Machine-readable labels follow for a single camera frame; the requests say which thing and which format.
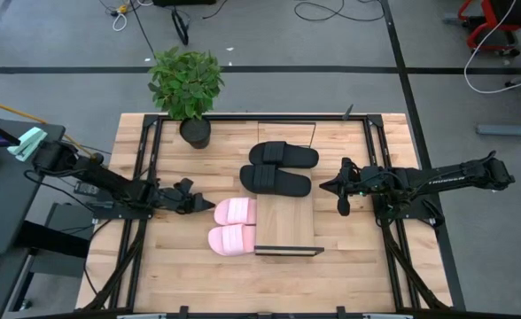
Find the slipper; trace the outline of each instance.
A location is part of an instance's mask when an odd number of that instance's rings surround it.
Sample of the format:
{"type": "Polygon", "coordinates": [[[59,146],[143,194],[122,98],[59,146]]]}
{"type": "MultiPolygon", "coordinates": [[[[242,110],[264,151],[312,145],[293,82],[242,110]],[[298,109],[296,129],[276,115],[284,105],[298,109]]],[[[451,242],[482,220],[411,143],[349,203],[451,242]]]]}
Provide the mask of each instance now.
{"type": "Polygon", "coordinates": [[[248,191],[255,194],[304,197],[312,190],[309,178],[281,171],[274,165],[243,166],[239,179],[248,191]]]}
{"type": "Polygon", "coordinates": [[[257,222],[257,201],[252,198],[224,199],[215,208],[214,219],[220,225],[254,225],[257,222]]]}
{"type": "Polygon", "coordinates": [[[286,142],[265,142],[256,144],[249,152],[252,164],[272,164],[278,167],[312,168],[317,165],[320,155],[316,150],[290,145],[286,142]]]}
{"type": "Polygon", "coordinates": [[[211,249],[221,256],[238,256],[254,252],[254,226],[230,225],[209,231],[207,241],[211,249]]]}

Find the potted plant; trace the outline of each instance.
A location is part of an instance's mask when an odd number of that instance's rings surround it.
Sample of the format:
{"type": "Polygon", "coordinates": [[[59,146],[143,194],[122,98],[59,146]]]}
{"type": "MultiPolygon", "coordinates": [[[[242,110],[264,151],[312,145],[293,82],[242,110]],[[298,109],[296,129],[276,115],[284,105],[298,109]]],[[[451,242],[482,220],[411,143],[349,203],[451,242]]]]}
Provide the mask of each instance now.
{"type": "Polygon", "coordinates": [[[210,53],[185,52],[176,55],[177,47],[156,54],[156,66],[151,68],[154,92],[152,101],[162,111],[168,111],[174,120],[182,121],[180,135],[194,148],[209,144],[211,123],[202,116],[214,109],[214,98],[219,95],[221,68],[210,53]]]}

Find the black slipper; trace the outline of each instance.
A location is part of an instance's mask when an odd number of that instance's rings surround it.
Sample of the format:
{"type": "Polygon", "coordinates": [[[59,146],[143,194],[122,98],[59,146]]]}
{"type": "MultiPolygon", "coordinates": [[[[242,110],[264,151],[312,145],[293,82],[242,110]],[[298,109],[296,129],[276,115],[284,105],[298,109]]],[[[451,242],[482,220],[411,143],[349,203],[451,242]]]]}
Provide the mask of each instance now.
{"type": "Polygon", "coordinates": [[[316,150],[286,142],[256,144],[249,152],[249,160],[254,165],[272,164],[278,167],[312,168],[317,165],[319,159],[320,155],[316,150]]]}
{"type": "Polygon", "coordinates": [[[309,178],[278,170],[274,165],[243,166],[239,179],[255,194],[304,197],[312,190],[309,178]]]}

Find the table leg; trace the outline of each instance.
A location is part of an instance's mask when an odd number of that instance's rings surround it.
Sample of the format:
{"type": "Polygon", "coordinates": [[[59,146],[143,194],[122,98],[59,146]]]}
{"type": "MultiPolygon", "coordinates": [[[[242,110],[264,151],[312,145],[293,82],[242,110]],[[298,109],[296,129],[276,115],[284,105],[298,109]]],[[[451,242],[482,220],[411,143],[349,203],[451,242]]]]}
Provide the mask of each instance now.
{"type": "Polygon", "coordinates": [[[63,253],[79,258],[87,257],[89,240],[24,221],[15,245],[63,253]]]}

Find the pink slipper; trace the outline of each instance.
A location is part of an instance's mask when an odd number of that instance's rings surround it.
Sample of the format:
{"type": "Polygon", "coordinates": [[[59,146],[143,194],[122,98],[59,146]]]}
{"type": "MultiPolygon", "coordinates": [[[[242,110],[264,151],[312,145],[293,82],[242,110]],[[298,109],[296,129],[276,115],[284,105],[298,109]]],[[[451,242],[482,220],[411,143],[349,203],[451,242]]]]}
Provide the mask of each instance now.
{"type": "Polygon", "coordinates": [[[209,231],[211,249],[222,256],[238,256],[254,252],[254,226],[230,225],[215,227],[209,231]]]}
{"type": "Polygon", "coordinates": [[[214,219],[220,225],[254,225],[257,222],[257,201],[252,198],[224,199],[215,208],[214,219]]]}

